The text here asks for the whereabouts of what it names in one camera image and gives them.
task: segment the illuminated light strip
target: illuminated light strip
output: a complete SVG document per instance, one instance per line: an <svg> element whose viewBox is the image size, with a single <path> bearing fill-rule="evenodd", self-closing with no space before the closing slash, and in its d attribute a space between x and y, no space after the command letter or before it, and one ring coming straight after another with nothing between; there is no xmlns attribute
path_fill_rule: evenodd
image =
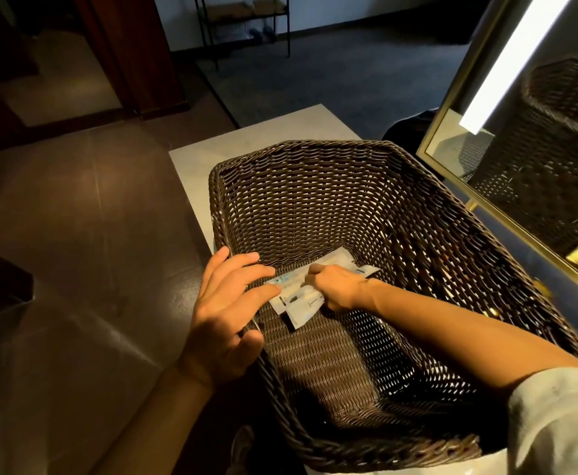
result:
<svg viewBox="0 0 578 475"><path fill-rule="evenodd" d="M533 0L459 125L477 135L570 0Z"/></svg>

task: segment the white sleeve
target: white sleeve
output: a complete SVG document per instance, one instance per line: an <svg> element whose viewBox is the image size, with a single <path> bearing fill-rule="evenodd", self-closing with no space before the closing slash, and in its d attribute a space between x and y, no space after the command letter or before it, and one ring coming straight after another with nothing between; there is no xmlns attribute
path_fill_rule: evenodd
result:
<svg viewBox="0 0 578 475"><path fill-rule="evenodd" d="M509 399L509 473L578 475L578 368L523 381Z"/></svg>

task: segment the gray carpet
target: gray carpet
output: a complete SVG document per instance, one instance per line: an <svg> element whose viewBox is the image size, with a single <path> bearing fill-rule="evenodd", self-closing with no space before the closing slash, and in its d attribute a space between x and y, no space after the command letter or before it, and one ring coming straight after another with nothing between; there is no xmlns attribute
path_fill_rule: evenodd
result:
<svg viewBox="0 0 578 475"><path fill-rule="evenodd" d="M466 46L389 26L356 26L197 63L240 127L322 103L363 139L440 105Z"/></svg>

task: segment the floor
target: floor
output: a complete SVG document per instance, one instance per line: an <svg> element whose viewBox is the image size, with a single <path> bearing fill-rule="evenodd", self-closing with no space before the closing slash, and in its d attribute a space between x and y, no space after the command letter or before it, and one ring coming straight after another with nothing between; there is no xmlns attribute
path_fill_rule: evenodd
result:
<svg viewBox="0 0 578 475"><path fill-rule="evenodd" d="M0 97L26 126L122 107L84 35L43 30L25 42L40 72L0 83Z"/></svg>
<svg viewBox="0 0 578 475"><path fill-rule="evenodd" d="M209 251L168 151L234 129L184 84L188 112L0 151L0 256L36 278L0 313L1 474L86 474L181 350ZM196 430L181 470L224 472L231 439Z"/></svg>
<svg viewBox="0 0 578 475"><path fill-rule="evenodd" d="M440 105L467 45L436 41L425 12L247 47L198 65L240 127L318 103L363 139Z"/></svg>

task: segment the brown wicker basket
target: brown wicker basket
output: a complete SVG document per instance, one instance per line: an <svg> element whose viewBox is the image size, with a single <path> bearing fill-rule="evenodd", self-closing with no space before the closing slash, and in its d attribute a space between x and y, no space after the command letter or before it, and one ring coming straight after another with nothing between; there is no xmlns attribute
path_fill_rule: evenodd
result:
<svg viewBox="0 0 578 475"><path fill-rule="evenodd" d="M390 142L291 141L210 174L217 246L277 273L344 246L377 278L529 330L578 357L578 337L475 217ZM285 438L311 468L366 472L477 457L504 410L363 311L294 331L266 304L259 368Z"/></svg>
<svg viewBox="0 0 578 475"><path fill-rule="evenodd" d="M469 184L561 257L578 246L578 59L528 73Z"/></svg>

